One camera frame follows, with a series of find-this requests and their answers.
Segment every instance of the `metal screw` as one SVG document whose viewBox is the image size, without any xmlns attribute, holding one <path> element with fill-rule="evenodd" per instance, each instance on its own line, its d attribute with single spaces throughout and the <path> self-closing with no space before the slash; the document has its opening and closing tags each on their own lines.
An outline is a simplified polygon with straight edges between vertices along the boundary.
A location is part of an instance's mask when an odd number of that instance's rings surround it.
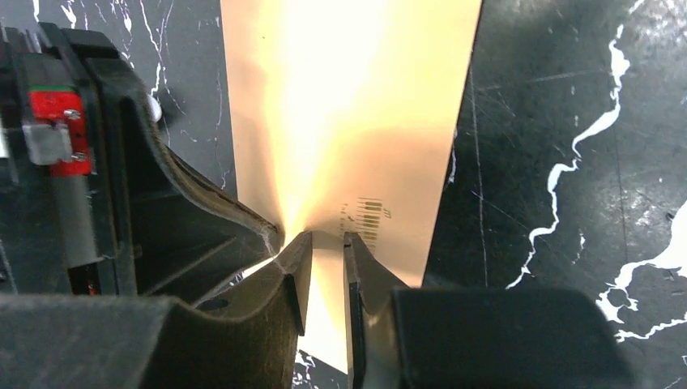
<svg viewBox="0 0 687 389">
<path fill-rule="evenodd" d="M 81 118 L 81 113 L 79 113 L 79 111 L 76 109 L 65 109 L 64 115 L 70 120 L 78 120 Z"/>
<path fill-rule="evenodd" d="M 84 161 L 87 159 L 86 153 L 84 153 L 84 152 L 75 152 L 74 154 L 71 155 L 71 159 L 72 159 L 72 160 L 75 160 L 75 161 L 77 161 L 77 162 L 84 162 Z"/>
</svg>

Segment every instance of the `barcode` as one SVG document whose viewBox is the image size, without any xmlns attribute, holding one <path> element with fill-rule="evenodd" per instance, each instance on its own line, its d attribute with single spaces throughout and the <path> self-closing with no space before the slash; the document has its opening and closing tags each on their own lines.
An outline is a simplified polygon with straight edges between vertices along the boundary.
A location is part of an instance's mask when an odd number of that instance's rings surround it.
<svg viewBox="0 0 687 389">
<path fill-rule="evenodd" d="M 368 249 L 374 253 L 379 226 L 386 212 L 380 199 L 358 198 L 354 206 L 345 203 L 341 206 L 340 232 L 342 236 L 345 232 L 360 234 Z"/>
</svg>

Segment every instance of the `black marble surface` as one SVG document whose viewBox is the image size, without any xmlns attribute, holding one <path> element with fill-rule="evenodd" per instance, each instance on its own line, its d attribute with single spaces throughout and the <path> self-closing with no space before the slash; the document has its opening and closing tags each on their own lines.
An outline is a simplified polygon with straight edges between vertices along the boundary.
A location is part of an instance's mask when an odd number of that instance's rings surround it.
<svg viewBox="0 0 687 389">
<path fill-rule="evenodd" d="M 685 10 L 484 0 L 425 274 L 582 290 L 657 388 L 687 387 Z M 170 147 L 236 194 L 217 0 L 0 2 L 2 24 L 37 19 L 107 34 L 160 99 Z M 346 387 L 297 362 L 294 387 Z"/>
<path fill-rule="evenodd" d="M 582 290 L 656 388 L 687 387 L 685 11 L 484 0 L 425 274 Z"/>
</svg>

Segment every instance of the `red component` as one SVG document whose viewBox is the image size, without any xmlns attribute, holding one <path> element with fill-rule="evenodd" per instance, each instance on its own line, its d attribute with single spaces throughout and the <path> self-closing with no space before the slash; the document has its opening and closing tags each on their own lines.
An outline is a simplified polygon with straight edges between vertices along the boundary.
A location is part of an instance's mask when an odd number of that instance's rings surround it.
<svg viewBox="0 0 687 389">
<path fill-rule="evenodd" d="M 50 174 L 55 177 L 90 174 L 91 152 L 86 140 L 86 120 L 83 117 L 79 95 L 71 91 L 35 91 L 29 92 L 29 99 L 36 120 L 63 122 L 69 128 L 72 156 L 76 158 L 69 162 L 59 161 L 50 166 Z M 66 112 L 76 114 L 70 114 L 72 118 L 68 118 Z"/>
<path fill-rule="evenodd" d="M 96 296 L 98 294 L 98 290 L 96 289 L 96 286 L 93 285 L 91 281 L 88 281 L 88 294 L 91 296 Z"/>
</svg>

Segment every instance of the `sheet of paper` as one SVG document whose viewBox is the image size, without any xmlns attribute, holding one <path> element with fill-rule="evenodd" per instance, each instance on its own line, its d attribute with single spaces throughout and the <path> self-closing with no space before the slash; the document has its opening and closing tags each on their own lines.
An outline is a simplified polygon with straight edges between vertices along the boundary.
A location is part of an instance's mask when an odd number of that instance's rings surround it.
<svg viewBox="0 0 687 389">
<path fill-rule="evenodd" d="M 480 0 L 221 0 L 238 198 L 312 230 L 299 347 L 346 371 L 342 235 L 418 286 Z"/>
</svg>

